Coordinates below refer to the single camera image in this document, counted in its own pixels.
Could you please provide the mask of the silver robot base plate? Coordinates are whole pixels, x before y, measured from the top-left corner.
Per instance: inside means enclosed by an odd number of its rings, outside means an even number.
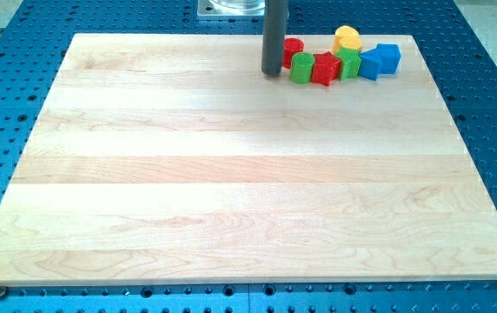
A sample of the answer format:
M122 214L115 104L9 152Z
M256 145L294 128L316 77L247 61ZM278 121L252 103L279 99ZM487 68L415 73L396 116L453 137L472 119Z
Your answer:
M202 19L260 17L264 0L197 0L197 16Z

